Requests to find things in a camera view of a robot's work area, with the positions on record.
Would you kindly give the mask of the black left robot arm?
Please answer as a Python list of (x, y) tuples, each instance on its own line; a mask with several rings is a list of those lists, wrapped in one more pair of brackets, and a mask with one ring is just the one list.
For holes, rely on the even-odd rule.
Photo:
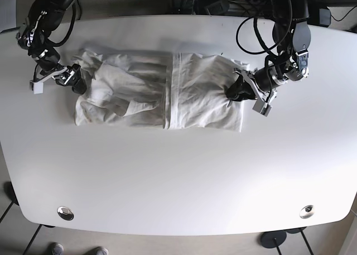
[(289, 81), (308, 77), (308, 47), (311, 42), (307, 0), (270, 0), (268, 10), (274, 22), (274, 44), (271, 47), (266, 45), (258, 29), (258, 16), (253, 16), (254, 34), (262, 50), (250, 52), (240, 47), (246, 54), (264, 54), (264, 66), (255, 71), (236, 69), (238, 78), (225, 92), (231, 101), (253, 100), (253, 109), (264, 116), (271, 110), (277, 88)]

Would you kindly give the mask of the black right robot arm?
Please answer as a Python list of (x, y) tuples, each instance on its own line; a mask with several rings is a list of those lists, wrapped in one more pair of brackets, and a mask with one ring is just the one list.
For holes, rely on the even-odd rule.
[[(41, 94), (44, 82), (53, 79), (59, 86), (69, 86), (76, 94), (86, 92), (86, 82), (81, 76), (81, 66), (73, 64), (64, 66), (60, 64), (60, 54), (57, 47), (64, 45), (74, 28), (76, 21), (77, 0), (35, 0), (30, 8), (25, 23), (17, 32), (18, 46), (27, 51), (36, 66), (30, 87), (34, 94)], [(65, 37), (59, 42), (49, 39), (55, 31), (68, 8), (72, 10), (69, 29)]]

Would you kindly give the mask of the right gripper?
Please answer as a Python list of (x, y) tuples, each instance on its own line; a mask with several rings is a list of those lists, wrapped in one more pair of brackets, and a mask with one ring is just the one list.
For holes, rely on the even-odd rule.
[(57, 85), (71, 85), (76, 94), (83, 95), (86, 92), (86, 82), (81, 76), (80, 65), (61, 65), (60, 55), (56, 50), (29, 50), (29, 56), (36, 62), (32, 78), (34, 82), (45, 82), (52, 78)]

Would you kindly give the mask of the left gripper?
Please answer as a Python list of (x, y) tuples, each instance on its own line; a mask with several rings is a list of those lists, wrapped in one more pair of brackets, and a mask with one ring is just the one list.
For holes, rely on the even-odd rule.
[(288, 81), (300, 81), (308, 77), (308, 51), (301, 50), (288, 55), (283, 52), (277, 57), (266, 56), (264, 67), (248, 71), (235, 68), (237, 80), (225, 91), (227, 98), (235, 102), (257, 99), (271, 105), (277, 96), (277, 88)]

